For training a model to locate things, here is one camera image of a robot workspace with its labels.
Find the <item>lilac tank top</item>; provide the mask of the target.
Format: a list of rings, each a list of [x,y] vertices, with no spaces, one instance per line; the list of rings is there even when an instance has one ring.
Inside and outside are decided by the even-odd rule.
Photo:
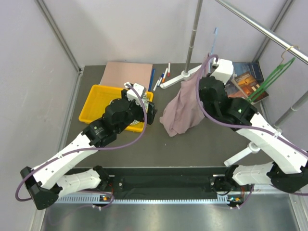
[[[217,59],[218,55],[209,55],[197,72],[181,82],[179,92],[168,103],[163,115],[159,118],[159,122],[170,137],[184,134],[188,129],[195,127],[204,119],[205,116],[197,102],[196,82],[198,77],[201,77],[205,71],[209,70],[209,62],[213,58]]]

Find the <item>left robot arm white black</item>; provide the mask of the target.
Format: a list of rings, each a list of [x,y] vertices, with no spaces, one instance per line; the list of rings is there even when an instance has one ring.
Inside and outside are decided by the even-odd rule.
[[[126,83],[121,97],[111,100],[103,115],[89,123],[65,148],[45,163],[21,170],[21,185],[26,187],[36,209],[46,209],[71,193],[102,192],[111,186],[110,177],[101,166],[71,175],[68,171],[90,155],[110,150],[109,144],[133,122],[152,124],[157,110],[145,95],[144,86]]]

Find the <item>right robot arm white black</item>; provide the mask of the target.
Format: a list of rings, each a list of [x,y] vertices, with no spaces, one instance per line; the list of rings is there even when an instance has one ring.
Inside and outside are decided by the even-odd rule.
[[[308,153],[280,135],[257,109],[243,98],[229,98],[214,76],[196,83],[197,102],[205,117],[250,140],[272,161],[266,164],[229,165],[225,186],[237,190],[247,184],[267,184],[295,193],[308,184]]]

